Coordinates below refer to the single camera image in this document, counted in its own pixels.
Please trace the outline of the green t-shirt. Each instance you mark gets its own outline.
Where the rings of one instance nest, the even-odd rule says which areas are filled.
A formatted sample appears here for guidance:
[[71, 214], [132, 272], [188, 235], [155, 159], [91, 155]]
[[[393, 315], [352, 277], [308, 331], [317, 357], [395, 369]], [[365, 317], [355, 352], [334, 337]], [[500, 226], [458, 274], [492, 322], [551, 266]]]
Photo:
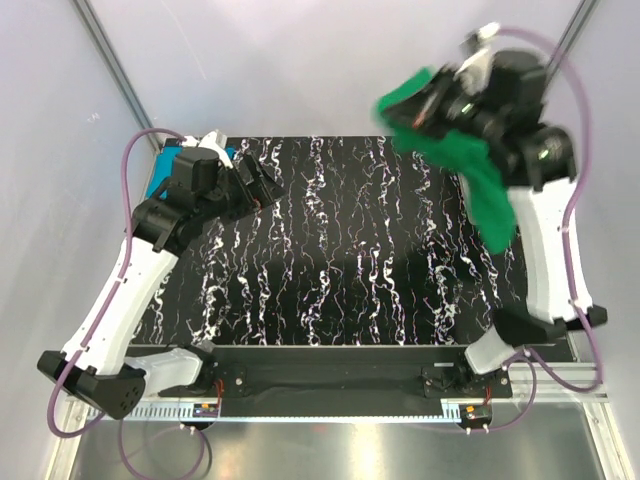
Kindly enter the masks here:
[[435, 78], [436, 73], [429, 68], [418, 70], [377, 100], [376, 117], [393, 137], [396, 150], [418, 153], [428, 165], [464, 177], [470, 190], [471, 217], [479, 236], [491, 254], [499, 254], [511, 244], [516, 218], [499, 170], [490, 160], [486, 142], [455, 129], [442, 138], [433, 138], [409, 125], [404, 126], [387, 111], [419, 93]]

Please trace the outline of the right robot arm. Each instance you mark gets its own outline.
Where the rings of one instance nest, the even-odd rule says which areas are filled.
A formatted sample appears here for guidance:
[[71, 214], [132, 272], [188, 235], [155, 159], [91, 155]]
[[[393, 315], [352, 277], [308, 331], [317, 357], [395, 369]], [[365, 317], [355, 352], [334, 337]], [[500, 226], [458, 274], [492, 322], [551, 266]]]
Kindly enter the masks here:
[[568, 133], [544, 123], [546, 73], [532, 52], [481, 48], [458, 67], [419, 81], [395, 113], [466, 183], [469, 214], [487, 229], [505, 213], [505, 233], [522, 239], [527, 297], [503, 307], [465, 350], [454, 384], [476, 396], [523, 347], [607, 323], [581, 270], [573, 213], [579, 187]]

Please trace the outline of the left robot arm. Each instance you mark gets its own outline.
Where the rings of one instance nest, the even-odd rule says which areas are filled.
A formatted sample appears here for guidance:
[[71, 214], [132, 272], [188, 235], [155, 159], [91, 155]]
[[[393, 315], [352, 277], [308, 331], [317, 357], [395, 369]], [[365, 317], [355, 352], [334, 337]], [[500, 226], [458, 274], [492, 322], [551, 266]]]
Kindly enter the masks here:
[[284, 196], [251, 155], [243, 175], [220, 148], [183, 147], [171, 173], [133, 211], [118, 259], [90, 313], [59, 351], [47, 350], [38, 370], [65, 392], [109, 417], [129, 415], [147, 395], [185, 388], [196, 396], [215, 386], [216, 368], [204, 346], [175, 347], [130, 357], [134, 330], [162, 281], [207, 224], [231, 224]]

